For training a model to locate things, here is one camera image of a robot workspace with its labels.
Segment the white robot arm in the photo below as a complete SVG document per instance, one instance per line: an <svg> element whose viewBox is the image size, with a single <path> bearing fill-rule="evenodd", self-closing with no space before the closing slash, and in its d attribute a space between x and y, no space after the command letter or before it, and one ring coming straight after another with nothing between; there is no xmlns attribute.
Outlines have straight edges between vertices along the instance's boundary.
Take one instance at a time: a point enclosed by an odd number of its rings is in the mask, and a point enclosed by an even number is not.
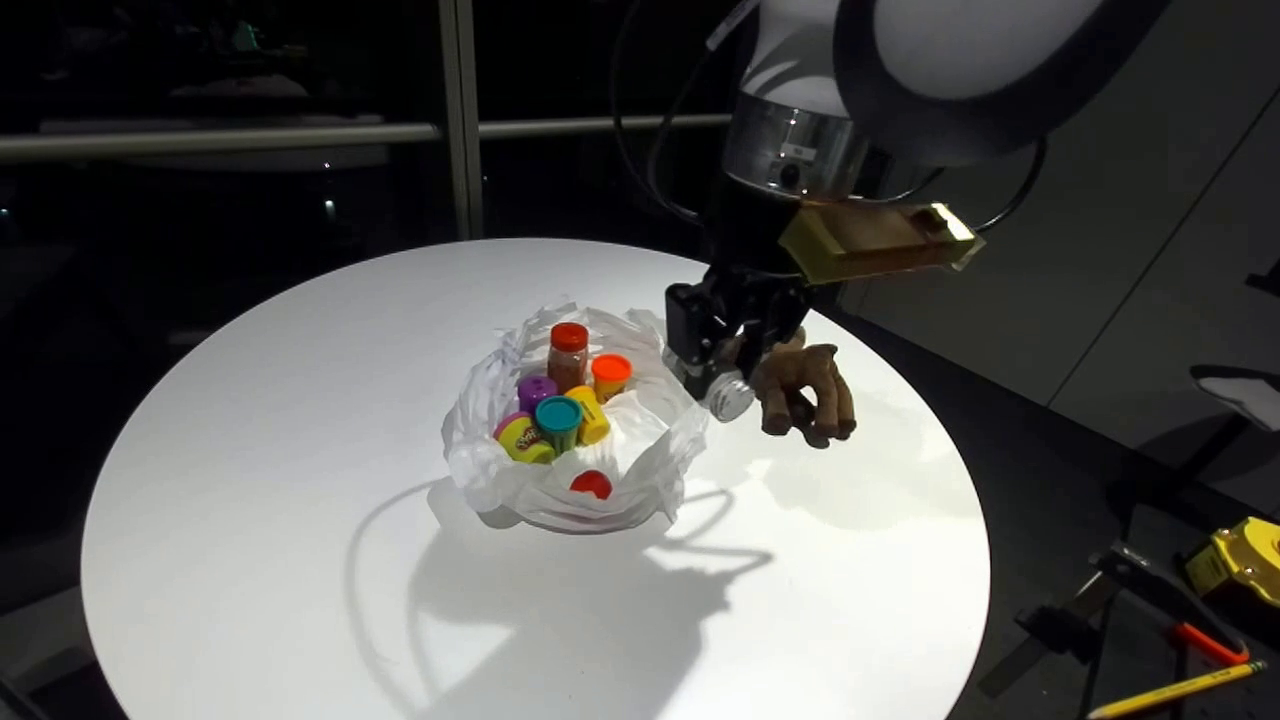
<svg viewBox="0 0 1280 720"><path fill-rule="evenodd" d="M869 190L876 158L930 171L1042 152L1139 46L1173 0L746 0L755 25L712 209L718 284L668 320L706 397L740 310L730 269L789 273L777 249L818 190Z"/></svg>

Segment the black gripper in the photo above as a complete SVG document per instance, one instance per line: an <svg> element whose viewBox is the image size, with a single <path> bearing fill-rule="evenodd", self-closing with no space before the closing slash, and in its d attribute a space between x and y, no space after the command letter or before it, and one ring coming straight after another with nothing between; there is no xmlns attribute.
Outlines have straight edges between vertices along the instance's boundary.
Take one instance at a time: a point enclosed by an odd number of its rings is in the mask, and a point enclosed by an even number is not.
<svg viewBox="0 0 1280 720"><path fill-rule="evenodd" d="M666 364L694 401L706 401L721 364L718 347L737 337L737 367L752 389L798 389L803 379L809 310L803 276L782 249L798 202L772 196L721 196L700 232L706 276L666 288L668 351Z"/></svg>

